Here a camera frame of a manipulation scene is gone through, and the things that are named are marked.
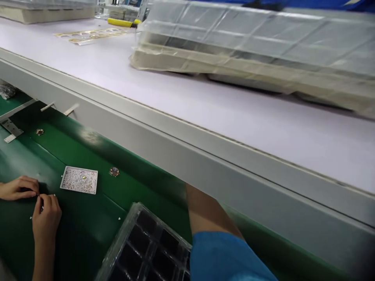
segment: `metal bracket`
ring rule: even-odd
[[[13,122],[9,119],[9,117],[11,117],[13,114],[21,111],[22,109],[28,107],[29,105],[33,104],[36,101],[37,101],[36,99],[31,99],[31,100],[25,102],[24,104],[12,109],[12,110],[8,111],[7,113],[0,116],[0,124],[3,125],[4,128],[8,130],[9,133],[11,133],[10,136],[8,136],[4,139],[4,141],[6,143],[10,143],[16,137],[18,137],[19,135],[21,135],[23,133],[22,130],[18,129],[17,126],[13,124]]]
[[[4,139],[4,141],[6,143],[10,143],[11,141],[13,141],[16,137],[18,137],[19,135],[21,135],[23,133],[22,130],[18,129],[16,125],[14,125],[14,123],[9,119],[5,119],[1,122],[1,125],[3,125],[3,127],[5,129],[8,130],[9,133],[11,133],[10,136],[6,137]]]
[[[37,100],[36,99],[32,99],[32,100],[29,100],[27,102],[25,102],[24,104],[8,111],[7,113],[3,114],[0,116],[0,122],[11,117],[13,114],[17,113],[18,111],[21,111],[22,109],[28,107],[29,105],[33,104],[34,102],[36,102]]]

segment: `white tray with small parts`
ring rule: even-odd
[[[96,194],[98,171],[66,166],[61,180],[61,189]]]

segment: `clear plastic tray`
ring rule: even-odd
[[[341,15],[342,18],[331,18],[225,4],[155,0],[144,30],[267,56],[269,63],[282,59],[374,75],[375,16],[360,21],[346,18],[344,12]]]
[[[134,203],[96,281],[190,281],[191,245],[141,203]]]
[[[93,7],[97,0],[0,0],[0,5],[21,9],[78,9]]]

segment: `green conveyor belt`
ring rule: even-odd
[[[40,112],[44,106],[36,102],[11,117],[24,133],[9,144],[3,141],[9,133],[0,126],[0,181],[28,175],[39,180],[42,192],[58,197],[63,215],[55,280],[92,280],[133,202],[142,202],[191,242],[183,182],[52,108]],[[1,99],[0,108],[5,108]],[[43,135],[36,135],[38,128]],[[97,170],[96,195],[60,189],[66,165]],[[111,167],[120,170],[118,177],[109,174]],[[0,201],[0,255],[20,281],[32,276],[30,216],[35,201]],[[250,219],[234,217],[279,280],[344,279],[336,269]]]

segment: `white metal frame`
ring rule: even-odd
[[[360,276],[372,264],[375,230],[347,216],[373,224],[371,196],[2,49],[0,57],[0,77],[11,84],[61,112],[79,104],[74,118],[83,125],[333,266]]]
[[[15,140],[19,135],[23,133],[21,129],[18,129],[17,126],[9,119],[13,114],[21,111],[22,109],[28,107],[29,105],[36,102],[36,100],[31,99],[24,104],[8,111],[7,113],[0,116],[0,124],[3,125],[5,129],[8,130],[9,133],[11,133],[8,137],[4,139],[6,143],[10,143],[11,141]]]

